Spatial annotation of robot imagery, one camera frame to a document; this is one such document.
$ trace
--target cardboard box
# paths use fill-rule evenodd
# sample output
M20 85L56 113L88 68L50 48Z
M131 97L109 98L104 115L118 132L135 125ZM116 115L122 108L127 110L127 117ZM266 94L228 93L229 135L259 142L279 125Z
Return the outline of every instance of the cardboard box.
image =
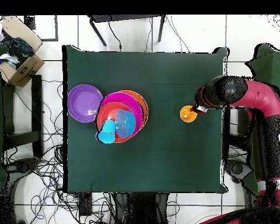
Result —
M21 38L33 49L34 56L27 58L18 70L12 68L7 62L0 65L2 79L15 86L24 87L43 65L44 62L35 55L41 46L42 40L30 30L20 19L15 16L7 16L3 20L3 29L13 38Z

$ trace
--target table leg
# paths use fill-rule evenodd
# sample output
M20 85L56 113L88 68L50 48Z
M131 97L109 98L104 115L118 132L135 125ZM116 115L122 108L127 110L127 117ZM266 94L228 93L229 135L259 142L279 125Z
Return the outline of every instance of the table leg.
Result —
M91 19L89 20L89 23L92 26L92 28L93 28L94 32L96 33L96 35L98 36L98 38L100 38L100 41L103 43L103 45L107 46L106 42L102 38L102 35L100 35L100 32L98 31L98 29L96 28L95 24L93 23L93 21Z
M163 26L164 26L164 22L165 22L165 16L166 15L162 15L161 16L158 42L161 42L161 39L162 39L162 33L163 33Z
M41 75L34 75L31 82L31 100L32 115L31 128L32 133L38 132L39 139L32 142L33 156L43 157L43 94Z

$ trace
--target purple plate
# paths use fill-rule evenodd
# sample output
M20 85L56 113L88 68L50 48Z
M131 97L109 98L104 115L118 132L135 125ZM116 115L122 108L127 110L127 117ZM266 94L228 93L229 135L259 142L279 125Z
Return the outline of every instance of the purple plate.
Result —
M99 90L91 85L75 86L68 93L68 113L79 122L92 122L96 119L102 99Z

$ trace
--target black frame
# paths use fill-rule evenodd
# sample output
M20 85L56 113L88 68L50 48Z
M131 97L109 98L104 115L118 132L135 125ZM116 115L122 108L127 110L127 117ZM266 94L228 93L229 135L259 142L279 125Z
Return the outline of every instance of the black frame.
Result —
M33 156L41 158L43 157L43 99L42 99L42 85L41 75L34 75L31 82L31 98L32 98L32 110L31 110L31 132L23 132L13 134L15 130L13 126L13 92L15 87L12 85L6 85L3 87L5 92L4 97L4 117L5 137L3 140L3 151L12 149L24 144L32 143Z

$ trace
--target orange cup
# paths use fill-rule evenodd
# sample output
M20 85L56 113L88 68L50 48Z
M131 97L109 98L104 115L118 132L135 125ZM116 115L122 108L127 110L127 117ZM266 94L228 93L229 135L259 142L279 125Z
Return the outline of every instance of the orange cup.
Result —
M180 118L187 123L193 122L196 117L197 117L197 113L194 111L191 111L192 106L184 106L181 110L180 110Z

